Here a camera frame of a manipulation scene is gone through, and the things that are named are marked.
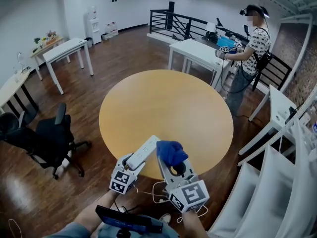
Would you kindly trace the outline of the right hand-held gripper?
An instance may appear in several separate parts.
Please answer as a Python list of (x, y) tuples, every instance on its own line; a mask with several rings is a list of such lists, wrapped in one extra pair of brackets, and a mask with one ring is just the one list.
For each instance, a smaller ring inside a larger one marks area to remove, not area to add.
[(174, 174), (162, 158), (161, 147), (157, 145), (157, 160), (166, 183), (165, 191), (169, 201), (182, 213), (203, 206), (210, 198), (205, 182), (194, 172), (189, 159), (180, 163)]

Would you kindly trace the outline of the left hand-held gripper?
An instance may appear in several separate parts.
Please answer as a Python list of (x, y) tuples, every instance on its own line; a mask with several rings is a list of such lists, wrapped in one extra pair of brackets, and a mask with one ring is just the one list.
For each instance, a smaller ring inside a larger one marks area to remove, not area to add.
[(138, 174), (141, 172), (146, 162), (143, 161), (136, 169), (126, 168), (126, 162), (134, 153), (121, 157), (111, 174), (109, 189), (120, 194), (125, 194), (136, 182)]

